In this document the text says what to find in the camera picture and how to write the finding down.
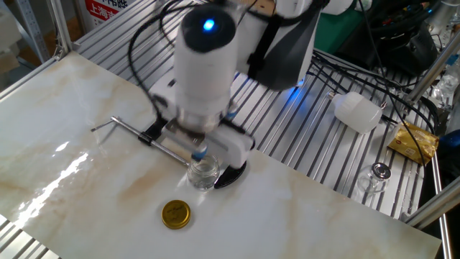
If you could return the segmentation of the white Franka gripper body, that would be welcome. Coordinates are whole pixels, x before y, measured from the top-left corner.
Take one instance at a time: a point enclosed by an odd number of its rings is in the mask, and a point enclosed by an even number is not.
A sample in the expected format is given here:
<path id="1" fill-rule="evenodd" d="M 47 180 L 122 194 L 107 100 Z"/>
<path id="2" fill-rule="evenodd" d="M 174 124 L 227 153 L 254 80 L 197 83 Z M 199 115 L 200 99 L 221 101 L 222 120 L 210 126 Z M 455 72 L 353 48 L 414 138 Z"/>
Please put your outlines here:
<path id="1" fill-rule="evenodd" d="M 173 79 L 166 79 L 157 82 L 149 90 L 151 95 L 166 101 L 160 105 L 160 111 L 167 120 L 162 134 L 196 157 L 215 155 L 232 168 L 241 168 L 251 152 L 252 138 L 225 124 L 207 133 L 195 132 L 180 125 L 180 107 L 175 100 L 177 85 Z"/>

